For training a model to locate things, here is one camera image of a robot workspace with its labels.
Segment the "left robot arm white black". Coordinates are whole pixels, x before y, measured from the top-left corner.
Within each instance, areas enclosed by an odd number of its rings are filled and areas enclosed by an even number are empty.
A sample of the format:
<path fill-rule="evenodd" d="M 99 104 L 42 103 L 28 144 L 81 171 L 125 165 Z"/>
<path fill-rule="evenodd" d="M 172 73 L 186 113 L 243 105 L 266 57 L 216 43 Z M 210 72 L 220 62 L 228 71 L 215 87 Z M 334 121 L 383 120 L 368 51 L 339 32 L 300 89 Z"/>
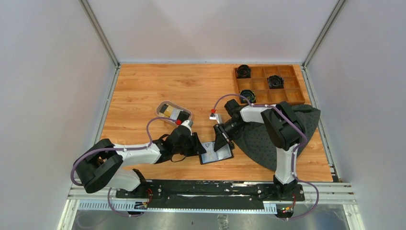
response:
<path fill-rule="evenodd" d="M 127 190 L 133 197 L 141 198 L 146 194 L 147 185 L 142 182 L 138 170 L 128 171 L 126 166 L 159 164 L 172 160 L 177 154 L 191 157 L 203 153 L 206 149 L 197 133 L 185 126 L 141 145 L 119 145 L 105 138 L 74 161 L 70 178 L 73 184 L 84 187 L 88 194 L 112 187 Z"/>

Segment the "black card holder wallet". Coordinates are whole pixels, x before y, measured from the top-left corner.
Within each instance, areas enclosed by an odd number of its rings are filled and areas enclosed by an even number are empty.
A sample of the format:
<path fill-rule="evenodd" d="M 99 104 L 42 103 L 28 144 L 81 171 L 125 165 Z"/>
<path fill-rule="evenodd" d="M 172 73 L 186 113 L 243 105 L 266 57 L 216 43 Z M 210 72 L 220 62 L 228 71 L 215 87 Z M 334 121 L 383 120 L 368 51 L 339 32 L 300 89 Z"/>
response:
<path fill-rule="evenodd" d="M 232 159 L 234 157 L 234 154 L 232 152 L 232 149 L 230 148 L 230 145 L 223 146 L 220 150 L 216 151 L 216 154 L 218 156 L 218 160 L 216 160 L 214 162 L 224 161 L 224 160 Z M 202 159 L 202 155 L 199 155 L 199 160 L 200 160 L 201 165 L 214 163 L 214 162 L 204 162 Z"/>

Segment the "black credit card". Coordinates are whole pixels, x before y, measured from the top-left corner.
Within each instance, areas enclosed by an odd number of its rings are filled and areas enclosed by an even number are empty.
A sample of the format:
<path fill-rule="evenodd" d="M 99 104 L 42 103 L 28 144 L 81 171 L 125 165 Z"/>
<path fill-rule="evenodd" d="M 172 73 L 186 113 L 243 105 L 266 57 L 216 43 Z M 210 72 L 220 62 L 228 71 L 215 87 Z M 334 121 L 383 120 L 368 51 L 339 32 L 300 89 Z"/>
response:
<path fill-rule="evenodd" d="M 190 117 L 190 114 L 185 111 L 180 111 L 177 118 L 176 118 L 176 124 L 181 125 L 184 121 L 188 120 Z"/>

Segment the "pink oval card tray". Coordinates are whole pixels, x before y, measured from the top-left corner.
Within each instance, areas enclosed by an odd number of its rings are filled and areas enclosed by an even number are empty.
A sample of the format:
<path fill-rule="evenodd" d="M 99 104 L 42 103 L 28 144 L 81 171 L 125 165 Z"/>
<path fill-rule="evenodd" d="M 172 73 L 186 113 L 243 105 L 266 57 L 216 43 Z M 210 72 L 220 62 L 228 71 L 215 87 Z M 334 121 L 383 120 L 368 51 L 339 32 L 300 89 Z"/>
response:
<path fill-rule="evenodd" d="M 185 107 L 179 106 L 179 105 L 177 105 L 177 104 L 175 104 L 175 103 L 173 103 L 171 101 L 162 101 L 157 106 L 157 108 L 155 110 L 155 113 L 156 113 L 157 116 L 159 116 L 158 113 L 159 113 L 159 110 L 160 110 L 160 108 L 162 107 L 163 104 L 171 105 L 174 108 L 173 113 L 171 114 L 171 117 L 168 118 L 168 120 L 164 119 L 164 122 L 167 122 L 167 123 L 169 123 L 169 124 L 171 124 L 171 125 L 173 125 L 175 127 L 178 126 L 175 122 L 176 122 L 176 118 L 177 118 L 180 111 L 188 112 L 190 114 L 189 119 L 192 119 L 192 112 L 190 110 L 186 109 Z"/>

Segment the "white credit card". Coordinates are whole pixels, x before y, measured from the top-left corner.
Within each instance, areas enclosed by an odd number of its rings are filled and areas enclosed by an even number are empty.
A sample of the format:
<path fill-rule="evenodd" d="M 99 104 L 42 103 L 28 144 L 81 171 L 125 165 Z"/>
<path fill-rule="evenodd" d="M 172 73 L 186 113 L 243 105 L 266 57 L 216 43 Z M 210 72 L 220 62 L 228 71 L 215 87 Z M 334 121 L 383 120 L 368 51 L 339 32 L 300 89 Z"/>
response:
<path fill-rule="evenodd" d="M 202 155 L 202 159 L 204 162 L 214 162 L 218 160 L 218 156 L 214 151 L 214 142 L 206 142 L 203 144 L 206 153 Z"/>

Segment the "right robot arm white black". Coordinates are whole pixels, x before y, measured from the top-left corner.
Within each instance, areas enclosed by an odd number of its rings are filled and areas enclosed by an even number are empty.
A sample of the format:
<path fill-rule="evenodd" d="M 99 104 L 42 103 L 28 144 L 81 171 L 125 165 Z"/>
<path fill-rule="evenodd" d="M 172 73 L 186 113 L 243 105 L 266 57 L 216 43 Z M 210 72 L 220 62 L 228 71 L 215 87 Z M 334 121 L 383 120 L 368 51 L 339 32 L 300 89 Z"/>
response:
<path fill-rule="evenodd" d="M 264 124 L 272 144 L 276 147 L 276 171 L 269 192 L 262 190 L 260 198 L 275 196 L 286 200 L 298 187 L 296 173 L 297 152 L 307 142 L 305 127 L 287 102 L 275 105 L 240 105 L 235 99 L 225 105 L 230 119 L 214 125 L 214 151 L 233 140 L 233 135 L 248 123 Z"/>

